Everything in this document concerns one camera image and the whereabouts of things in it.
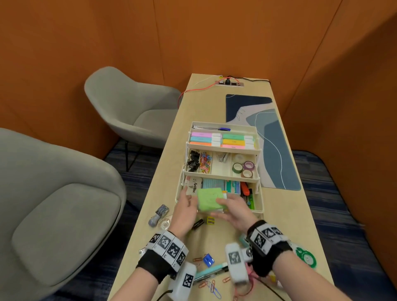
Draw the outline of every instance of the white organizer box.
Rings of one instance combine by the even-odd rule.
[[[194,129],[193,126],[197,127],[212,127],[212,128],[220,128],[227,127],[230,128],[230,131],[219,131],[212,129]],[[192,144],[190,142],[190,137],[192,132],[204,132],[204,133],[220,133],[220,134],[232,134],[232,135],[249,135],[254,138],[254,149],[232,149],[232,148],[224,148],[224,147],[215,147],[208,145],[197,145]],[[225,123],[208,123],[208,122],[195,122],[193,121],[191,131],[189,132],[188,140],[186,142],[186,152],[185,152],[185,162],[189,161],[190,152],[195,150],[197,152],[202,153],[206,151],[208,155],[212,157],[211,167],[208,174],[204,174],[201,172],[189,172],[190,169],[188,166],[184,165],[181,171],[181,177],[179,179],[175,200],[178,201],[178,196],[180,191],[183,188],[183,184],[185,182],[186,176],[195,176],[200,178],[211,178],[211,179],[224,179],[224,180],[232,180],[232,181],[241,181],[246,182],[248,188],[251,188],[253,191],[253,199],[255,210],[252,210],[253,213],[261,214],[263,213],[263,198],[262,198],[262,189],[260,188],[260,178],[257,170],[256,164],[256,156],[260,154],[261,149],[259,146],[258,134],[256,131],[256,127],[253,126],[244,126],[244,125],[233,125],[233,124],[225,124]],[[229,155],[224,162],[218,161],[219,153],[228,152]],[[252,161],[255,164],[255,168],[252,171],[252,178],[242,178],[241,174],[236,174],[232,170],[232,166],[234,163],[243,163],[241,162],[241,158],[244,158],[244,161]]]

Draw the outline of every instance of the gray armchair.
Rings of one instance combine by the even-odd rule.
[[[129,141],[164,148],[178,112],[177,89],[138,83],[119,69],[104,67],[90,75],[84,91],[102,119],[125,139],[127,171]]]
[[[34,301],[97,253],[126,201],[93,156],[0,128],[0,300]]]

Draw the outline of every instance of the black cable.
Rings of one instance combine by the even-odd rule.
[[[161,296],[160,296],[156,301],[159,301],[162,297],[164,297],[165,294],[172,293],[172,292],[173,292],[173,290],[171,290],[171,289],[169,289],[169,290],[163,292],[163,293],[161,294]]]
[[[257,278],[257,277],[253,277],[254,279],[258,280],[260,283],[262,283],[264,286],[267,286],[268,289],[270,289],[273,293],[275,293],[277,295],[277,297],[279,297],[281,300],[285,301],[285,299],[280,296],[274,289],[272,289],[270,286],[268,286],[266,283],[264,283],[261,279]]]
[[[231,75],[229,75],[228,77],[232,77],[232,78],[236,78],[236,79],[245,79],[246,81],[265,81],[267,83],[270,83],[270,81],[268,79],[248,79],[248,78],[245,78],[245,77],[234,77],[234,76],[231,76]]]

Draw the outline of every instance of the human hand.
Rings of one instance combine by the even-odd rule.
[[[212,212],[211,216],[228,221],[234,228],[245,234],[247,234],[248,229],[258,221],[244,199],[237,194],[228,193],[227,199],[218,198],[216,202],[226,206],[227,212]]]
[[[178,203],[174,207],[171,224],[168,230],[180,240],[192,229],[197,215],[197,197],[186,195],[187,186],[180,194]]]

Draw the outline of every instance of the blue pencil sharpener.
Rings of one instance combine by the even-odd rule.
[[[209,254],[205,255],[202,260],[207,265],[207,267],[210,267],[215,262],[215,260]]]

